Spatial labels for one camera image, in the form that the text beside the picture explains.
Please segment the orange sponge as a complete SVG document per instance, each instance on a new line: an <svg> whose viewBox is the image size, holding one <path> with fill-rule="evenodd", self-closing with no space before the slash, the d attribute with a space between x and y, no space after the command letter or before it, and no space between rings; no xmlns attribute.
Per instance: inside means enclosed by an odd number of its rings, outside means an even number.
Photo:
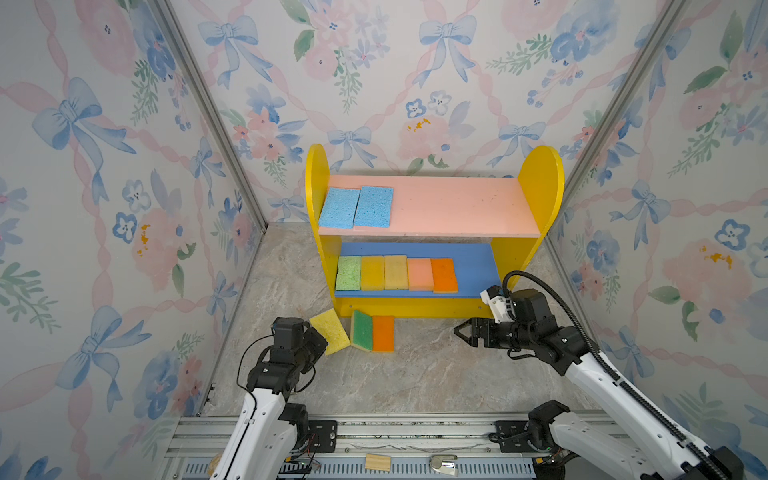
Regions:
<svg viewBox="0 0 768 480"><path fill-rule="evenodd" d="M373 317L373 352L391 353L395 350L395 318Z"/></svg>
<svg viewBox="0 0 768 480"><path fill-rule="evenodd" d="M454 294L459 292L454 262L450 258L431 259L433 292Z"/></svg>

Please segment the light green sponge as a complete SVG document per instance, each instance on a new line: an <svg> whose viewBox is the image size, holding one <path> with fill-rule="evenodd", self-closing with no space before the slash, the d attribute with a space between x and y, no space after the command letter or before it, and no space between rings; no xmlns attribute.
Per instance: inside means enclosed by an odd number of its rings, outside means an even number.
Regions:
<svg viewBox="0 0 768 480"><path fill-rule="evenodd" d="M336 291L361 290L361 256L341 256L338 259L335 281Z"/></svg>

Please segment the pink salmon sponge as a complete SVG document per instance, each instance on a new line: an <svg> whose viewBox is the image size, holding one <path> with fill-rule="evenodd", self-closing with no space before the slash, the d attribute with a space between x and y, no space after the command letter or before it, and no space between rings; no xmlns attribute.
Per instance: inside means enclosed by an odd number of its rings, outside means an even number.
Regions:
<svg viewBox="0 0 768 480"><path fill-rule="evenodd" d="M434 278L432 262L426 258L408 258L408 288L411 292L432 292Z"/></svg>

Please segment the bright yellow sponge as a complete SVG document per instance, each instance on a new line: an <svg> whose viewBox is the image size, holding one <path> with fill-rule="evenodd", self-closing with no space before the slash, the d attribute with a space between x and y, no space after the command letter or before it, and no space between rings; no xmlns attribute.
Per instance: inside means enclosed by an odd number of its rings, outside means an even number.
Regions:
<svg viewBox="0 0 768 480"><path fill-rule="evenodd" d="M385 259L383 256L363 256L361 258L360 290L364 292L382 291L385 287Z"/></svg>

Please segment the pale yellow sponge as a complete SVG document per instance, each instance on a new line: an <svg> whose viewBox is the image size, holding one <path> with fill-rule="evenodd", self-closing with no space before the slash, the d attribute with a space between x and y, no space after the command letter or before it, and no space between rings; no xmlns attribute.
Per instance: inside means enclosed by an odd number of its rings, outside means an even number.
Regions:
<svg viewBox="0 0 768 480"><path fill-rule="evenodd" d="M408 259L405 255L388 255L384 257L384 289L408 290Z"/></svg>

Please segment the blue sponge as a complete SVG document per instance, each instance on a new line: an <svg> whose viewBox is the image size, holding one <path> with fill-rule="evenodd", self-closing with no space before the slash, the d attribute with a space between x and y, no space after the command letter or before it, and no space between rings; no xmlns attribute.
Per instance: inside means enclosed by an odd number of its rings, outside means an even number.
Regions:
<svg viewBox="0 0 768 480"><path fill-rule="evenodd" d="M359 189L330 188L323 204L319 226L330 229L352 229L359 195Z"/></svg>
<svg viewBox="0 0 768 480"><path fill-rule="evenodd" d="M354 225L366 228L388 228L394 189L389 187L363 186L360 190Z"/></svg>

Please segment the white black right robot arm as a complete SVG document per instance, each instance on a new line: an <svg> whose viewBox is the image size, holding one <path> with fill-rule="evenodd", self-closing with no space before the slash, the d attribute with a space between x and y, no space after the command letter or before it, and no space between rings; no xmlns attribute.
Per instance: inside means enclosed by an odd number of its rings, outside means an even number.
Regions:
<svg viewBox="0 0 768 480"><path fill-rule="evenodd" d="M615 439L551 400L529 412L522 432L497 431L493 442L574 454L616 479L743 478L745 467L732 450L708 445L656 407L609 363L578 322L557 323L543 293L493 286L480 297L492 316L466 320L455 327L456 336L472 347L504 350L512 360L549 365L598 403L632 441Z"/></svg>

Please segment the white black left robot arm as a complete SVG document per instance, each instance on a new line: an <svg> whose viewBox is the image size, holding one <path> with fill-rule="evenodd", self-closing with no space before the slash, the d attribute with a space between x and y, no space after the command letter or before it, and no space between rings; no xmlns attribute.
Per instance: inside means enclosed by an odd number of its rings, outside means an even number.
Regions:
<svg viewBox="0 0 768 480"><path fill-rule="evenodd" d="M291 403L300 377L315 371L328 346L311 324L278 317L241 387L245 391L234 431L213 479L276 479L285 460L309 444L309 419L303 404Z"/></svg>

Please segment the yellow pink blue wooden shelf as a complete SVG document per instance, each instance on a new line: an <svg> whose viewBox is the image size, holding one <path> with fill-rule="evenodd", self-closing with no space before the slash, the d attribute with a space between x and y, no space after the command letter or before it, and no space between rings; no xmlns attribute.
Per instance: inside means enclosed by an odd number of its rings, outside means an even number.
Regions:
<svg viewBox="0 0 768 480"><path fill-rule="evenodd" d="M563 161L549 146L534 148L515 178L334 175L324 148L312 146L306 204L333 308L341 317L355 310L395 318L489 316L481 292L529 266L559 214L565 180ZM320 226L330 189L360 187L393 189L389 227ZM458 290L342 291L337 265L349 255L450 258Z"/></svg>

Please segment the dark green sponge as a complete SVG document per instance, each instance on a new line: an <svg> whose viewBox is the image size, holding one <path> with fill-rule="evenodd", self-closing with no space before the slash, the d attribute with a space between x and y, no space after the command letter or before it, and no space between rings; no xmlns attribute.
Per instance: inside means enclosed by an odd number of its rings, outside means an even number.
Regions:
<svg viewBox="0 0 768 480"><path fill-rule="evenodd" d="M351 346L365 352L373 350L373 318L363 312L354 311L350 324Z"/></svg>

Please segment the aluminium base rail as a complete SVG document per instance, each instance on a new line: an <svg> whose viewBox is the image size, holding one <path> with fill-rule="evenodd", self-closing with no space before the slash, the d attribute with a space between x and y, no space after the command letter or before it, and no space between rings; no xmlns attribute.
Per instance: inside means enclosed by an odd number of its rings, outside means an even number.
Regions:
<svg viewBox="0 0 768 480"><path fill-rule="evenodd" d="M630 444L631 439L609 417L598 411L576 412L590 426ZM526 443L512 447L491 442L497 429L505 433L523 430L523 413L370 414L316 415L310 421L329 427L318 443L320 453L306 453L289 462L276 479L612 479L597 466L576 457L544 474L546 463L569 455L539 452ZM158 473L153 479L208 479L217 455L223 453L237 418L203 417L182 419L172 436ZM392 458L390 472L366 470L367 454ZM456 477L434 472L433 455L456 455Z"/></svg>

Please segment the aluminium corner post right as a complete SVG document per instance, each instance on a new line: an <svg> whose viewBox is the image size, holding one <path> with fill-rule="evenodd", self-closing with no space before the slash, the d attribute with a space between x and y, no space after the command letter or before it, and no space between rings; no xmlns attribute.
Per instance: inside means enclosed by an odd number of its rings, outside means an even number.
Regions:
<svg viewBox="0 0 768 480"><path fill-rule="evenodd" d="M617 89L616 94L604 113L603 119L598 124L595 136L582 150L580 159L566 181L563 196L564 203L568 203L576 194L579 185L591 169L591 165L608 142L615 126L634 101L641 83L650 74L656 58L661 55L661 51L681 22L689 6L690 1L686 0L666 1L663 4L661 14L657 17L656 22L646 37L645 45L639 49L638 55L627 72L626 79Z"/></svg>

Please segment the aluminium corner post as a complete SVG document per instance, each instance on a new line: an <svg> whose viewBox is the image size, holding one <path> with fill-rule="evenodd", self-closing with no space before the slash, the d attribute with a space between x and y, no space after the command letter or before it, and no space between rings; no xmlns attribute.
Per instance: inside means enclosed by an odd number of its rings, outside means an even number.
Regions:
<svg viewBox="0 0 768 480"><path fill-rule="evenodd" d="M616 94L604 113L603 119L598 124L595 136L582 150L580 159L566 181L563 196L564 203L568 203L576 194L579 185L591 169L591 165L608 142L615 126L634 101L641 83L650 74L656 58L661 55L661 51L681 22L689 6L690 1L686 0L666 1L663 4L661 14L657 17L656 22L646 37L645 45L639 49L638 55L627 72L626 79L617 89Z"/></svg>
<svg viewBox="0 0 768 480"><path fill-rule="evenodd" d="M175 14L171 1L150 0L148 2L152 13L157 17L163 34L167 36L170 49L180 63L185 74L191 93L202 112L203 120L209 127L213 138L220 148L224 162L234 177L236 186L244 196L245 205L253 215L259 231L264 234L267 222L258 206L256 195L246 175L246 170L238 158L232 140L225 132L224 123L216 108L211 92L206 85L203 72L191 50L182 26Z"/></svg>

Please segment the aluminium corner post left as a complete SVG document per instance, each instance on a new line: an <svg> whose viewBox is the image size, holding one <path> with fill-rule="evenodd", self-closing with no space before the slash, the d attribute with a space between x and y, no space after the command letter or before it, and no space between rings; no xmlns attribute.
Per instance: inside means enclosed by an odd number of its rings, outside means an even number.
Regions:
<svg viewBox="0 0 768 480"><path fill-rule="evenodd" d="M170 49L180 63L185 74L191 93L202 112L203 120L209 127L213 138L220 148L224 162L234 177L236 186L244 196L245 205L253 215L259 231L264 234L267 222L258 206L256 195L246 175L246 170L238 158L232 140L225 132L224 123L216 108L211 92L206 85L203 72L191 50L182 26L175 14L171 1L150 0L148 2L152 13L157 17L163 34L167 36Z"/></svg>

